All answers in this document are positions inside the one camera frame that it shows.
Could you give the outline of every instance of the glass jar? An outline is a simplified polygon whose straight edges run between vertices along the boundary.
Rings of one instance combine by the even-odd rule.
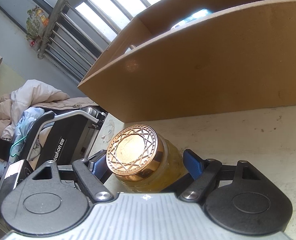
[[[144,124],[119,132],[108,146],[106,160],[132,192],[159,192],[187,173],[178,149]]]

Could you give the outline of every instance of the white tabletop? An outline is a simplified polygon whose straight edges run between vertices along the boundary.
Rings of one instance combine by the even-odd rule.
[[[230,165],[248,160],[291,200],[293,216],[285,232],[296,240],[296,106],[137,123],[151,126],[181,152],[190,148]],[[131,124],[109,114],[90,155],[107,149],[112,137]],[[125,191],[114,176],[105,185],[112,193]]]

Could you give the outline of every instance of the brown cardboard box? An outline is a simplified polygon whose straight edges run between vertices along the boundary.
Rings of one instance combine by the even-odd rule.
[[[203,8],[214,13],[170,31]],[[161,0],[79,88],[123,122],[295,105],[296,0]]]

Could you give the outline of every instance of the jar lid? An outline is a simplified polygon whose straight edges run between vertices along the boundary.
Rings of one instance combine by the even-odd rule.
[[[158,142],[157,133],[151,127],[144,124],[129,126],[120,131],[110,142],[106,154],[107,165],[113,173],[125,176],[126,180],[143,179],[159,167],[163,145]]]

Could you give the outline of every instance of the silver bolt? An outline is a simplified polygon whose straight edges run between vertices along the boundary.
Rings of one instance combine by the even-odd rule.
[[[198,193],[195,191],[188,190],[188,191],[184,191],[182,193],[182,196],[185,199],[196,199],[198,198]]]
[[[104,201],[111,198],[111,194],[107,191],[101,191],[95,195],[95,198],[98,200]]]

